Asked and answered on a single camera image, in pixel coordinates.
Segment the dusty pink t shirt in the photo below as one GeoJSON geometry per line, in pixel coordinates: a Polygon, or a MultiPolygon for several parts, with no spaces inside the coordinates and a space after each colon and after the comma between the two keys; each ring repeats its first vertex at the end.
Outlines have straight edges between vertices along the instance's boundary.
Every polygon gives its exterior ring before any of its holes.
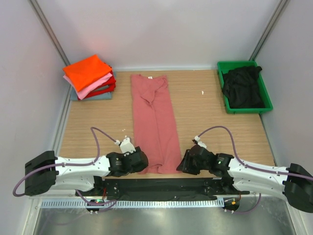
{"type": "Polygon", "coordinates": [[[142,173],[176,174],[181,151],[167,77],[133,74],[130,79],[134,141],[149,162],[142,173]]]}

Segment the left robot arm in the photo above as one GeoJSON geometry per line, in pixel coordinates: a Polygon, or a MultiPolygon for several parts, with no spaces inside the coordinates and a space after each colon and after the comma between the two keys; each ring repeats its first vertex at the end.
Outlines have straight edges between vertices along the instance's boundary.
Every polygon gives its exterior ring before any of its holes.
{"type": "Polygon", "coordinates": [[[148,158],[139,147],[126,155],[111,152],[93,163],[90,158],[62,158],[52,150],[46,151],[25,164],[25,175],[35,173],[25,179],[24,192],[35,196],[49,190],[77,189],[98,196],[104,184],[95,177],[121,177],[141,172],[147,166],[148,158]]]}

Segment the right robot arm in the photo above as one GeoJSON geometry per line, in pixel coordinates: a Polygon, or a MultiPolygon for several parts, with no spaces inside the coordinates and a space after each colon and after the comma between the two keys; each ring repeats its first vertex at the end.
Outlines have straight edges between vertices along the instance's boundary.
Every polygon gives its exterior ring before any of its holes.
{"type": "Polygon", "coordinates": [[[313,211],[313,177],[298,164],[289,167],[255,164],[225,153],[214,154],[196,144],[186,150],[177,170],[192,175],[207,170],[221,178],[224,193],[266,194],[285,200],[300,211],[313,211]]]}

